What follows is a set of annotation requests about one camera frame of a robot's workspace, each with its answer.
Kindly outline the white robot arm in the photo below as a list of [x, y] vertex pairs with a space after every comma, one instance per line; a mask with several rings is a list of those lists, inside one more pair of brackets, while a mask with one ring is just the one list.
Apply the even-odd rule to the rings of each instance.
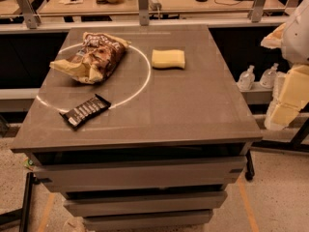
[[280, 131], [309, 102], [309, 0], [303, 0], [285, 23], [264, 37], [261, 46], [280, 48], [291, 64], [286, 74], [275, 78], [265, 119], [268, 130]]

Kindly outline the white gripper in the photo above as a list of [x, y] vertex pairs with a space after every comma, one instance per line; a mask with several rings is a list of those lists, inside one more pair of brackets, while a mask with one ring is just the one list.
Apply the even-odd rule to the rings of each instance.
[[[280, 48], [286, 24], [282, 23], [261, 41], [261, 46], [269, 49]], [[267, 109], [264, 121], [270, 131], [286, 128], [298, 115], [298, 111], [309, 102], [309, 66], [293, 64], [286, 73], [283, 86], [277, 98]]]

